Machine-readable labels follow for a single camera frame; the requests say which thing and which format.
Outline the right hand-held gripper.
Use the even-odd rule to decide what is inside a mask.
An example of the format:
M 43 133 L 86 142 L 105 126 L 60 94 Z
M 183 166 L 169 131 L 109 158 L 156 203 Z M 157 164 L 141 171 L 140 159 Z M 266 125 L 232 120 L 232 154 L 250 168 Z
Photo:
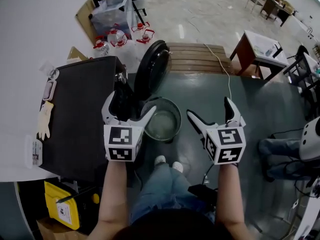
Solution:
M 194 111 L 186 115 L 199 135 L 204 137 L 204 149 L 214 165 L 237 164 L 246 148 L 244 127 L 246 122 L 238 107 L 228 97 L 224 98 L 225 124 L 206 123 Z

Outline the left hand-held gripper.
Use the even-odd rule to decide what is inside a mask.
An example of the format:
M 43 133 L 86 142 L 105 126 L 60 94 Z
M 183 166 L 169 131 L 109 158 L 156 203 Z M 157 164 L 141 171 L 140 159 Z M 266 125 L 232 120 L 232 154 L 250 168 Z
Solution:
M 149 108 L 138 120 L 128 119 L 124 122 L 111 112 L 114 96 L 115 91 L 107 97 L 101 109 L 106 158 L 109 161 L 134 162 L 141 147 L 144 129 L 157 106 Z

